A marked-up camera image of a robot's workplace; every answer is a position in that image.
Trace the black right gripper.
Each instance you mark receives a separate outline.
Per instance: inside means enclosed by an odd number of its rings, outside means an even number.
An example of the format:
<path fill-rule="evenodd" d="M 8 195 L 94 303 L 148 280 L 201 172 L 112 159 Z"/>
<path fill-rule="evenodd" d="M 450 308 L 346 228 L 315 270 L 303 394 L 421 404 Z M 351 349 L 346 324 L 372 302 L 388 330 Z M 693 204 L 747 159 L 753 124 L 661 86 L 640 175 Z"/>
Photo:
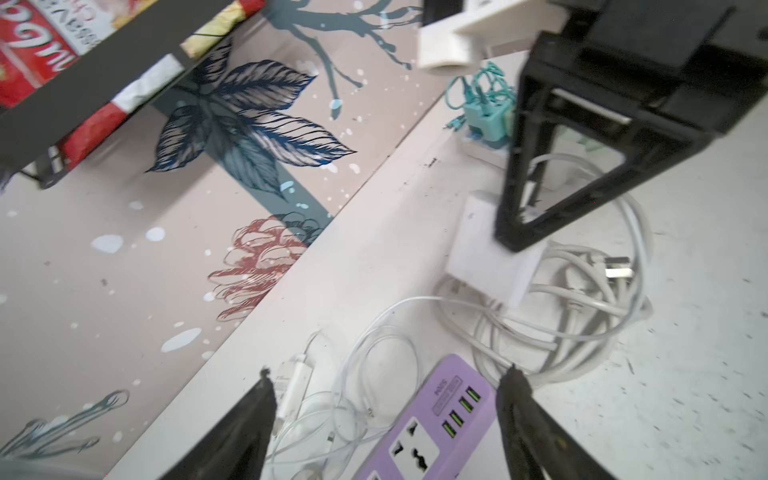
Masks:
<path fill-rule="evenodd" d="M 701 152 L 767 93 L 764 1 L 562 1 L 569 18 L 543 31 L 520 81 L 495 238 L 520 252 Z M 608 171 L 552 149 L 557 128 L 620 157 Z M 548 166 L 590 175 L 543 208 Z"/>

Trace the white blue power strip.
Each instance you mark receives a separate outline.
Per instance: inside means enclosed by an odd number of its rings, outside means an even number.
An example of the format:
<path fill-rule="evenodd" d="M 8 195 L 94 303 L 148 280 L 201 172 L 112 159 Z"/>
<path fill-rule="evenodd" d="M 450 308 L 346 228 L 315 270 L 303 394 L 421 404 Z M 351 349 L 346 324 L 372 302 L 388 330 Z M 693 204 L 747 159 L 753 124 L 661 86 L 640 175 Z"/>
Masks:
<path fill-rule="evenodd" d="M 545 327 L 522 319 L 517 307 L 503 307 L 494 302 L 491 308 L 501 320 L 527 337 L 554 344 L 540 349 L 518 342 L 487 323 L 476 329 L 480 313 L 463 306 L 433 305 L 435 314 L 450 333 L 466 342 L 481 375 L 493 386 L 514 361 L 501 350 L 507 338 L 517 345 L 546 353 L 544 363 L 525 372 L 533 387 L 575 380 L 596 369 L 614 350 L 619 334 L 653 312 L 646 294 L 646 270 L 653 253 L 648 219 L 640 204 L 629 194 L 615 202 L 630 234 L 633 259 L 610 258 L 599 249 L 547 241 L 547 249 L 526 294 L 554 297 L 563 305 L 563 317 L 555 327 Z M 434 293 L 449 298 L 477 303 L 478 294 L 466 284 L 448 280 Z"/>

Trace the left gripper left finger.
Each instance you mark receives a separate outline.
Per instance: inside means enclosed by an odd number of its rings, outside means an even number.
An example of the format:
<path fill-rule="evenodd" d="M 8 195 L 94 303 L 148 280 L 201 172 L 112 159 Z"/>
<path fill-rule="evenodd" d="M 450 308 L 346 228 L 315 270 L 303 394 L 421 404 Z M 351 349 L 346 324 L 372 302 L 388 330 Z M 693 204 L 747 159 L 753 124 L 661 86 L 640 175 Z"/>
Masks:
<path fill-rule="evenodd" d="M 270 370 L 263 368 L 257 383 L 162 479 L 260 479 L 276 411 Z"/>

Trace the white charger adapter with cable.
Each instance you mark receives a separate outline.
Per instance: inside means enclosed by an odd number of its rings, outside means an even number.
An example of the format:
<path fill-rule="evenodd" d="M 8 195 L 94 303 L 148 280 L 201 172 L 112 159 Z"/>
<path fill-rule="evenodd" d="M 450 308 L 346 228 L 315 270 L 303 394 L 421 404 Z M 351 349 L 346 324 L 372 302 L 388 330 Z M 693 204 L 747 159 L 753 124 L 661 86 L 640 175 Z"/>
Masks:
<path fill-rule="evenodd" d="M 364 415 L 372 413 L 365 362 L 370 351 L 378 343 L 387 339 L 402 341 L 411 349 L 415 359 L 415 387 L 422 386 L 425 370 L 412 338 L 397 328 L 393 328 L 390 333 L 385 331 L 388 328 L 386 317 L 409 302 L 431 302 L 437 308 L 454 304 L 473 309 L 480 313 L 476 329 L 482 331 L 487 323 L 491 324 L 494 328 L 492 338 L 503 331 L 516 341 L 527 343 L 532 347 L 544 350 L 554 347 L 551 342 L 527 337 L 512 329 L 501 320 L 501 315 L 491 308 L 494 302 L 503 307 L 520 305 L 531 288 L 533 277 L 547 249 L 544 241 L 527 247 L 521 252 L 512 252 L 503 247 L 493 235 L 499 202 L 500 197 L 490 192 L 474 191 L 470 194 L 448 256 L 446 276 L 435 285 L 435 289 L 440 290 L 446 281 L 456 280 L 471 287 L 478 294 L 479 301 L 473 303 L 433 293 L 402 299 L 382 311 L 345 357 L 332 391 L 333 409 L 349 401 L 346 396 L 347 383 L 351 373 L 355 371 L 360 375 L 359 393 L 364 404 L 362 413 Z"/>

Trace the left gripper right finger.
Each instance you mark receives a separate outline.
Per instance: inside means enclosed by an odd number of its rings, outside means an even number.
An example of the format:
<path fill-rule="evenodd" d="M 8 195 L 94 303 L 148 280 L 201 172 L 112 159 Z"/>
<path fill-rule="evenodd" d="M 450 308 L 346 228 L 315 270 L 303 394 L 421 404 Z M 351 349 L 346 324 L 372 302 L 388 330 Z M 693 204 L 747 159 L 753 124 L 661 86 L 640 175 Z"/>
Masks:
<path fill-rule="evenodd" d="M 500 379 L 496 411 L 511 478 L 614 477 L 535 401 L 529 381 L 516 367 Z"/>

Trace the purple power strip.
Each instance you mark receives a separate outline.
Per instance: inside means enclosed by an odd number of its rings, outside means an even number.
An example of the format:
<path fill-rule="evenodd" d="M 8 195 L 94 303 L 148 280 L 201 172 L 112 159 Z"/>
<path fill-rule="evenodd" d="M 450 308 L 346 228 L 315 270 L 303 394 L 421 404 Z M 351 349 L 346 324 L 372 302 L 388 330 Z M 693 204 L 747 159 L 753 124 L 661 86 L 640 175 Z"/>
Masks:
<path fill-rule="evenodd" d="M 496 390 L 463 358 L 448 355 L 354 477 L 456 479 L 496 417 Z"/>

